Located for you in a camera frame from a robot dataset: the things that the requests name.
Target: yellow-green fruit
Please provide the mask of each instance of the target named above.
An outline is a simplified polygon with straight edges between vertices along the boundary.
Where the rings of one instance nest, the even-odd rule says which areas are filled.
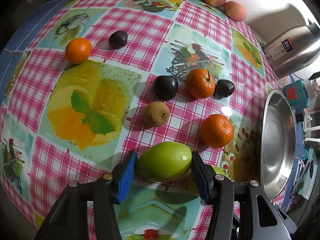
[[[188,146],[178,142],[162,142],[141,155],[136,170],[149,180],[169,182],[185,175],[191,162],[192,154]]]
[[[225,175],[226,173],[223,171],[223,169],[217,167],[217,166],[213,166],[211,165],[212,168],[214,169],[214,171],[217,173],[217,174],[222,174],[222,175]],[[197,185],[196,185],[196,182],[195,182],[195,179],[193,178],[193,175],[192,175],[192,172],[190,172],[187,176],[187,185],[188,185],[188,188],[190,189],[190,191],[196,195],[199,195],[199,192],[198,192],[198,188],[197,188]]]

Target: teal box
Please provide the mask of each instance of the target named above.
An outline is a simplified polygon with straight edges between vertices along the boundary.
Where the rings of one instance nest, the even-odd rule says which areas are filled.
[[[303,109],[309,107],[308,93],[302,80],[286,85],[283,90],[291,109]]]

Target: black plum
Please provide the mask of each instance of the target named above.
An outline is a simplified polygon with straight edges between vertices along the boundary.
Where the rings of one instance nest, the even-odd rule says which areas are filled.
[[[109,37],[109,45],[111,49],[120,49],[127,44],[128,34],[125,31],[117,31]]]
[[[213,96],[215,99],[227,98],[235,91],[235,85],[227,79],[219,79]]]
[[[153,91],[161,101],[169,101],[177,94],[178,81],[173,76],[158,76],[153,82]]]

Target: green mango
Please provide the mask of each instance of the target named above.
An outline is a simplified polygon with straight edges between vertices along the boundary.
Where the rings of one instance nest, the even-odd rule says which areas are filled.
[[[146,179],[169,182],[185,175],[191,162],[192,154],[188,146],[178,142],[162,142],[141,155],[136,171]]]

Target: label sticker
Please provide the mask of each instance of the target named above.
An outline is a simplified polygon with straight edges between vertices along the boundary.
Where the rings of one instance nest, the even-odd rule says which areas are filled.
[[[285,39],[275,47],[269,50],[272,58],[274,60],[280,58],[281,56],[285,55],[289,51],[294,49],[294,45],[290,38]]]

